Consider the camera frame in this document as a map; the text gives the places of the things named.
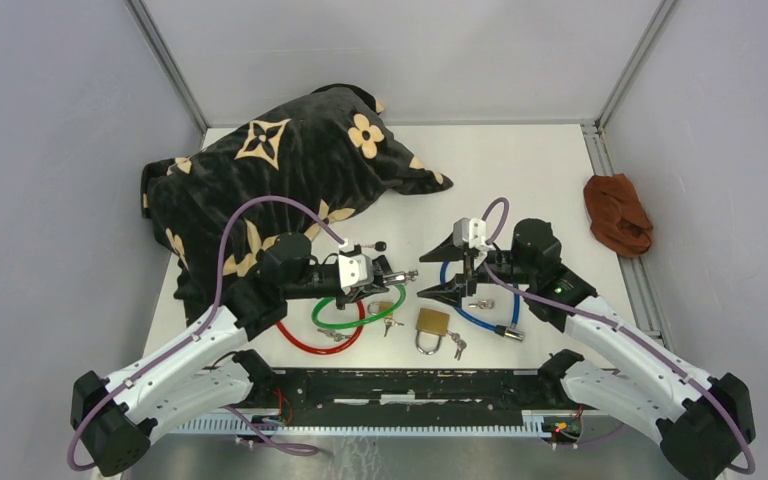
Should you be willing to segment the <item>blue cable lock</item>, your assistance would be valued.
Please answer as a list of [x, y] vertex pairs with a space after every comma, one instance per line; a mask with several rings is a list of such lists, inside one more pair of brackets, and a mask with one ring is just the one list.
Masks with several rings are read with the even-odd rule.
[[513, 307], [512, 307], [512, 313], [511, 313], [511, 320], [508, 325], [491, 324], [487, 321], [481, 320], [471, 315], [470, 313], [467, 313], [465, 310], [459, 307], [455, 308], [455, 312], [460, 317], [467, 320], [469, 323], [473, 324], [474, 326], [477, 326], [486, 331], [489, 331], [499, 337], [507, 338], [517, 342], [524, 341], [525, 335], [522, 331], [518, 329], [518, 323], [519, 323], [520, 314], [521, 314], [521, 300], [520, 300], [520, 297], [517, 295], [513, 295]]

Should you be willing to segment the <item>red lock keys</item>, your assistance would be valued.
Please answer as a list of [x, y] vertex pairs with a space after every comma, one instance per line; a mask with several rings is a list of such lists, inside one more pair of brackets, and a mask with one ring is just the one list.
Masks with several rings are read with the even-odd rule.
[[317, 329], [317, 331], [340, 345], [349, 343], [355, 337], [353, 333], [345, 334], [337, 330]]

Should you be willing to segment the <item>small brass padlock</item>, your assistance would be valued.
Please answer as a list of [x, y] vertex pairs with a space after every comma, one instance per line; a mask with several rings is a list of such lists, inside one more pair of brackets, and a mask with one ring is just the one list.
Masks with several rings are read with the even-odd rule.
[[376, 318], [391, 318], [395, 304], [390, 301], [375, 301], [367, 305], [367, 312]]

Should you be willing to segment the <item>red cable lock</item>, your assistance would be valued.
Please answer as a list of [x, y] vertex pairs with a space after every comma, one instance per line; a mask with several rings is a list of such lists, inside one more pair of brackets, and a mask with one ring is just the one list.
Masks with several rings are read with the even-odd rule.
[[355, 337], [349, 343], [336, 344], [317, 331], [319, 328], [310, 319], [314, 302], [310, 301], [309, 305], [309, 313], [302, 313], [302, 310], [297, 308], [288, 319], [282, 320], [276, 325], [278, 332], [290, 345], [306, 354], [327, 358], [342, 354], [357, 344], [364, 332], [363, 326], [337, 330], [345, 334], [353, 333]]

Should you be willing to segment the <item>black head padlock key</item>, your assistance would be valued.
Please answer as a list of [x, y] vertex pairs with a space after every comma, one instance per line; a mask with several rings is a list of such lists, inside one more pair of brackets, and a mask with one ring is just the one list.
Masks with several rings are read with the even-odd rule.
[[387, 243], [385, 241], [377, 241], [370, 244], [363, 244], [362, 247], [377, 252], [385, 252], [387, 250]]

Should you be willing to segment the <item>green cable lock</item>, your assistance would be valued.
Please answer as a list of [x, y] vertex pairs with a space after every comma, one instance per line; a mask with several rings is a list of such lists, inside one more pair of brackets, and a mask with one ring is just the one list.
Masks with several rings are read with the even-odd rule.
[[[413, 282], [417, 278], [417, 277], [415, 279], [408, 278], [406, 276], [406, 272], [402, 272], [402, 273], [396, 274], [396, 277], [400, 277], [400, 280], [396, 280], [395, 281], [395, 287], [398, 290], [399, 298], [394, 303], [395, 306], [394, 306], [393, 313], [395, 313], [405, 303], [405, 301], [407, 299], [407, 291], [406, 291], [405, 284], [409, 283], [409, 282]], [[324, 310], [324, 308], [329, 303], [335, 303], [335, 302], [336, 302], [336, 299], [334, 297], [328, 297], [328, 298], [325, 298], [325, 299], [321, 300], [319, 303], [317, 303], [314, 306], [314, 308], [312, 309], [312, 312], [311, 312], [311, 321], [313, 322], [313, 324], [316, 327], [322, 328], [322, 329], [328, 329], [328, 330], [345, 330], [345, 329], [351, 329], [351, 328], [358, 328], [358, 327], [365, 326], [367, 324], [376, 322], [378, 320], [384, 319], [384, 318], [376, 318], [376, 317], [374, 317], [372, 315], [371, 316], [366, 316], [365, 314], [362, 314], [361, 318], [359, 320], [355, 320], [355, 321], [352, 321], [352, 322], [326, 323], [324, 321], [321, 321], [319, 319], [319, 314]]]

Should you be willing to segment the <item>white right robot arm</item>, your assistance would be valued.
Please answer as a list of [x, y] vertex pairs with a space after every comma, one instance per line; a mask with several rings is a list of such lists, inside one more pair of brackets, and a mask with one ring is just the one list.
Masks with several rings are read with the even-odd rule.
[[540, 400], [551, 408], [570, 401], [600, 410], [653, 441], [687, 479], [716, 479], [726, 470], [755, 473], [756, 437], [747, 385], [720, 378], [668, 351], [625, 320], [597, 290], [563, 264], [550, 223], [519, 221], [511, 246], [487, 236], [485, 221], [463, 218], [448, 238], [420, 256], [423, 263], [460, 262], [461, 273], [419, 297], [458, 307], [480, 284], [521, 297], [531, 313], [606, 359], [610, 374], [565, 349], [539, 369]]

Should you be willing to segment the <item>large padlock keys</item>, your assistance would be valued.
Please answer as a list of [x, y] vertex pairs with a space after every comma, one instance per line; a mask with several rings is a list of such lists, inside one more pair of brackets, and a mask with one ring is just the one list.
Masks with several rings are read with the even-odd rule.
[[462, 358], [462, 354], [467, 347], [467, 342], [462, 338], [462, 336], [459, 333], [449, 332], [448, 335], [455, 344], [456, 350], [454, 353], [454, 359], [457, 361], [460, 361]]

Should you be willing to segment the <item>blue lock keys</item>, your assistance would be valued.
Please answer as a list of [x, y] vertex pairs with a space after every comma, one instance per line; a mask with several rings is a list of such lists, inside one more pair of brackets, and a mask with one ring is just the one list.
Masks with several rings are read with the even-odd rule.
[[493, 309], [495, 307], [495, 301], [493, 299], [480, 299], [470, 302], [468, 307], [480, 310]]

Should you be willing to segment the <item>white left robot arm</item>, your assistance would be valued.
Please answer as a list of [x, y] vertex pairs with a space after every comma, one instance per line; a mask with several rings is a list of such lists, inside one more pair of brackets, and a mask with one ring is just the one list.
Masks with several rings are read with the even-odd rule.
[[339, 306], [385, 293], [413, 279], [386, 257], [370, 258], [353, 244], [332, 263], [319, 263], [299, 233], [278, 236], [256, 265], [224, 291], [184, 332], [152, 354], [105, 377], [89, 371], [73, 384], [67, 458], [82, 445], [104, 476], [124, 472], [162, 436], [211, 410], [245, 400], [253, 407], [273, 397], [273, 378], [246, 359], [204, 369], [282, 320], [295, 299], [331, 297]]

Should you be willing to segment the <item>large brass padlock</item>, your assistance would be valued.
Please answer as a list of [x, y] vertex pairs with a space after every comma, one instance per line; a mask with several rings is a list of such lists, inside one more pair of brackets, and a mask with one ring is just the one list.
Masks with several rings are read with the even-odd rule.
[[[448, 313], [425, 307], [419, 309], [414, 344], [420, 354], [430, 356], [439, 351], [443, 339], [448, 334], [449, 321]], [[434, 337], [436, 343], [432, 347], [425, 345], [425, 337]]]

